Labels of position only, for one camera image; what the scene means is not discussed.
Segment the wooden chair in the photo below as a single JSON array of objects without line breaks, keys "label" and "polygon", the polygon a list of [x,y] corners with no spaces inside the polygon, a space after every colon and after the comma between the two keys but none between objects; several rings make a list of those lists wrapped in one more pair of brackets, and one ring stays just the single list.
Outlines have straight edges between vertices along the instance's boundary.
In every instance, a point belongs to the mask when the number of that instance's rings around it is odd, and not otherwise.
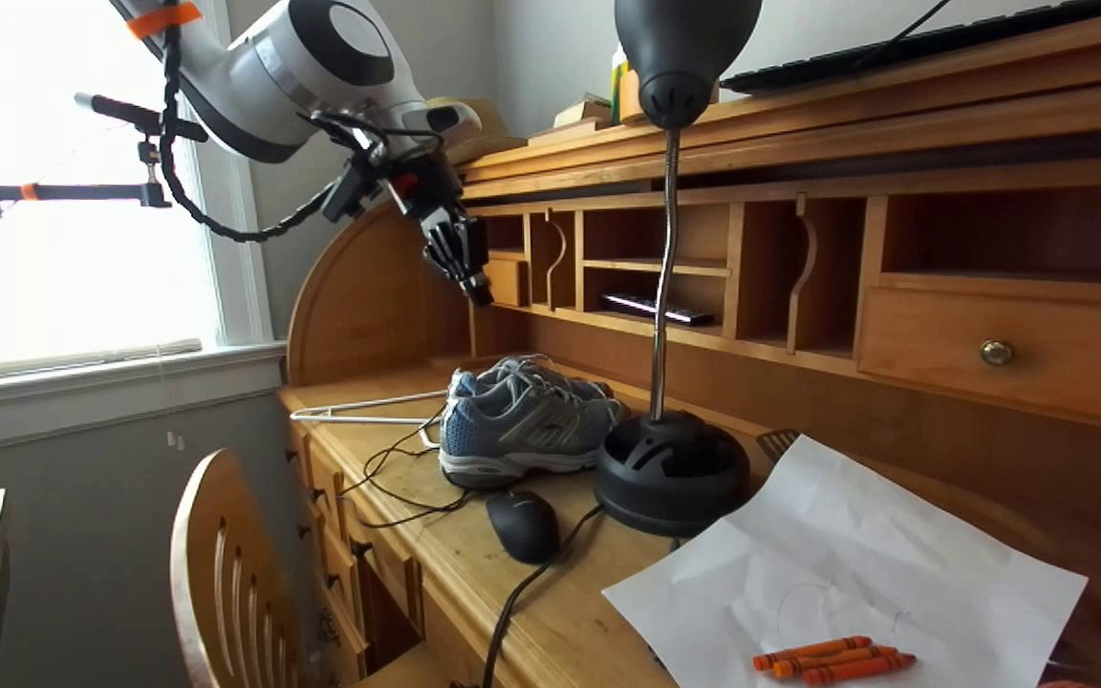
[{"label": "wooden chair", "polygon": [[301,628],[238,455],[208,455],[168,542],[177,640],[194,688],[299,688]]}]

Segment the sneaker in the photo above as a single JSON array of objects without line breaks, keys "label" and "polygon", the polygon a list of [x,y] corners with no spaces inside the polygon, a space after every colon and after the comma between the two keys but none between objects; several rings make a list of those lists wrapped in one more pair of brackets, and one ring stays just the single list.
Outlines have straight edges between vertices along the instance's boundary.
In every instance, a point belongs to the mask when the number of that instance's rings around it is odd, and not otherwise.
[{"label": "sneaker", "polygon": [[505,383],[507,375],[531,375],[531,380],[542,380],[549,385],[563,385],[576,398],[614,398],[603,383],[589,383],[589,380],[568,380],[554,366],[542,366],[538,356],[505,356],[496,358],[492,366],[485,371],[451,371],[449,380],[449,400],[457,400],[457,398],[477,398],[485,393],[491,385]]},{"label": "sneaker", "polygon": [[531,469],[584,469],[601,464],[601,442],[621,421],[614,398],[580,398],[511,366],[449,406],[438,469],[457,488],[505,488]]}]

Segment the paper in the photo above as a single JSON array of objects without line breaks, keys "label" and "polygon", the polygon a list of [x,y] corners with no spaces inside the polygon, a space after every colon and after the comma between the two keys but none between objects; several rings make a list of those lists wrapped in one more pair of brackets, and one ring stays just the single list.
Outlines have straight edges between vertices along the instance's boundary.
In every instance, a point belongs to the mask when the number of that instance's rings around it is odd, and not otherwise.
[{"label": "paper", "polygon": [[1081,589],[802,435],[749,506],[603,598],[684,688],[771,688],[753,653],[840,634],[916,656],[861,688],[1035,688]]}]

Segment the drawer handle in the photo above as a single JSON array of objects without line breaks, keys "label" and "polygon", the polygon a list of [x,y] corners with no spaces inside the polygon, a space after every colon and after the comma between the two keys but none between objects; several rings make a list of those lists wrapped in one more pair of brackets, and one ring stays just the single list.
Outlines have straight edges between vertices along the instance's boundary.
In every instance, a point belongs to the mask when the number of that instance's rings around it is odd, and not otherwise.
[{"label": "drawer handle", "polygon": [[979,358],[986,366],[1008,366],[1017,358],[1017,347],[1008,341],[979,341]]}]

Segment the computer mouse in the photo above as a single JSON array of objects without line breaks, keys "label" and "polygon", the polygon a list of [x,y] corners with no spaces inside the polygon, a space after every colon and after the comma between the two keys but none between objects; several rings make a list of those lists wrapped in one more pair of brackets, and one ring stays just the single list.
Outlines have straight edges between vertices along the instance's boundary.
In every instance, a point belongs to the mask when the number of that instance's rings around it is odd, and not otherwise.
[{"label": "computer mouse", "polygon": [[485,499],[485,516],[517,561],[542,567],[559,553],[559,516],[538,493],[492,493]]}]

